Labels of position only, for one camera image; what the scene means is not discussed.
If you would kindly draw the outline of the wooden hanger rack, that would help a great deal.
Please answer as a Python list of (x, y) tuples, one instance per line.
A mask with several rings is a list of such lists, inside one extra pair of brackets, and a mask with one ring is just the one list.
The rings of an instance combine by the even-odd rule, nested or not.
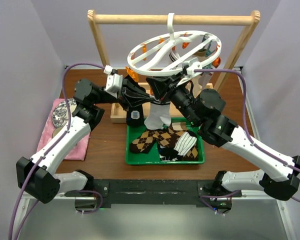
[[(146, 78), (150, 95), (129, 83), (124, 77), (110, 77), (107, 91), (118, 98), (124, 110), (150, 102), (149, 116), (162, 118), (170, 112), (170, 104), (194, 126), (208, 116), (217, 119), (223, 102), (205, 103), (205, 95), (216, 96), (232, 71), (242, 50), (257, 27), (261, 14), (255, 10), (249, 16), (226, 15), (131, 15), (87, 13), (88, 22), (103, 66), (110, 61), (100, 25), (166, 25), (167, 32), (147, 39), (127, 55), (129, 69)], [(243, 31), (224, 68), (216, 67), (223, 49), (215, 34), (201, 30), (175, 31), (174, 25), (243, 26)]]

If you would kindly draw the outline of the black blue sports sock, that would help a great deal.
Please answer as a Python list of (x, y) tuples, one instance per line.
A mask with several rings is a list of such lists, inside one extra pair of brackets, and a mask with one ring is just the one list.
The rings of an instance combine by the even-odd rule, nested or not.
[(126, 124), (130, 127), (139, 127), (144, 124), (143, 106), (130, 107), (126, 113)]

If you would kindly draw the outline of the white round clip hanger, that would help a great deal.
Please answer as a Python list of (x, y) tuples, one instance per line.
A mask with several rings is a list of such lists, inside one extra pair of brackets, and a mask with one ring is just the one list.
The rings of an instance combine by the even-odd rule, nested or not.
[(169, 77), (182, 73), (183, 81), (199, 75), (196, 70), (210, 67), (222, 51), (214, 34), (200, 31), (174, 31), (174, 14), (167, 15), (168, 33), (150, 38), (134, 47), (127, 64), (135, 73), (148, 77)]

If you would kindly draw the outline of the beige tan sock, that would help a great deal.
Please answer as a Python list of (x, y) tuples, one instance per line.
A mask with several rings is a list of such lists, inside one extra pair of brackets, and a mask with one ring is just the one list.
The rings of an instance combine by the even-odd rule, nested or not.
[(198, 50), (192, 56), (196, 57), (198, 59), (205, 59), (206, 58), (206, 52), (207, 52), (206, 49), (204, 49), (204, 50)]

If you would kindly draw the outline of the green plastic bin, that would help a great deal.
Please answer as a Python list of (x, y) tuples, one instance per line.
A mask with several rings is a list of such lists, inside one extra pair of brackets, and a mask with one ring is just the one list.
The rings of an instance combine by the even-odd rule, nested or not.
[(130, 143), (148, 129), (145, 126), (140, 126), (140, 127), (130, 127), (129, 126), (127, 128), (127, 137), (126, 137), (126, 156), (125, 156), (126, 163), (128, 165), (199, 165), (199, 164), (203, 164), (206, 159), (205, 159), (205, 150), (204, 150), (203, 140), (198, 134), (198, 131), (200, 128), (192, 126), (183, 117), (173, 118), (171, 120), (170, 126), (173, 126), (174, 129), (177, 129), (178, 127), (184, 128), (184, 126), (186, 126), (190, 131), (193, 131), (196, 134), (198, 153), (199, 153), (198, 161), (161, 161), (159, 153), (158, 153), (156, 141), (154, 142), (154, 145), (148, 154), (132, 153), (129, 150)]

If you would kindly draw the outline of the white black banded sock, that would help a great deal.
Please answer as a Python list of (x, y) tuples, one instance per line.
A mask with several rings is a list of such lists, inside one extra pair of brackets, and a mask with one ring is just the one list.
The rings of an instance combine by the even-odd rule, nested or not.
[(168, 57), (172, 62), (175, 62), (180, 58), (180, 55), (175, 50), (170, 50)]

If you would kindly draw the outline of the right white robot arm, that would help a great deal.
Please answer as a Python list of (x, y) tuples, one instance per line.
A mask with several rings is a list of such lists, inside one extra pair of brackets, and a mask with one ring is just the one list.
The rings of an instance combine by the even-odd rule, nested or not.
[(300, 185), (300, 156), (281, 154), (249, 134), (246, 126), (222, 114), (226, 102), (214, 89), (203, 89), (194, 96), (177, 75), (147, 77), (146, 82), (160, 103), (172, 103), (186, 120), (198, 127), (206, 143), (226, 149), (246, 159), (258, 171), (219, 171), (210, 187), (213, 197), (239, 190), (263, 191), (272, 198), (287, 201)]

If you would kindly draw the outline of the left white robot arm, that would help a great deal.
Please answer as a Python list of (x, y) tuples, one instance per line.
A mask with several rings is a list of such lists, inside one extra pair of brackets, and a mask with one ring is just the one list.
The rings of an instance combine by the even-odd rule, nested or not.
[(55, 173), (74, 146), (100, 123), (105, 110), (98, 104), (118, 103), (128, 110), (155, 100), (137, 83), (118, 74), (108, 76), (103, 87), (80, 79), (75, 84), (73, 98), (76, 108), (62, 130), (31, 158), (21, 157), (16, 163), (18, 186), (43, 204), (58, 193), (76, 190), (82, 196), (89, 196), (93, 192), (89, 174), (75, 171), (57, 176)]

